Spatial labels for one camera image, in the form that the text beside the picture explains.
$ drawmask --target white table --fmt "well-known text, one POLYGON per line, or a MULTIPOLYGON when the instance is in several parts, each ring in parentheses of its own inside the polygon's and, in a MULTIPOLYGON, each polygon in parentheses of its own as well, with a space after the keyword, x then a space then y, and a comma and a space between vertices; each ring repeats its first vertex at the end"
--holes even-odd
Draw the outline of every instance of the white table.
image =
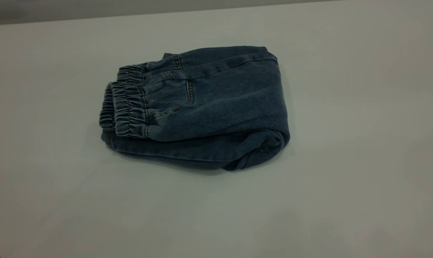
POLYGON ((432 258, 433 0, 0 26, 3 258, 432 258), (279 58, 292 141, 200 173, 108 150, 123 65, 211 46, 279 58))

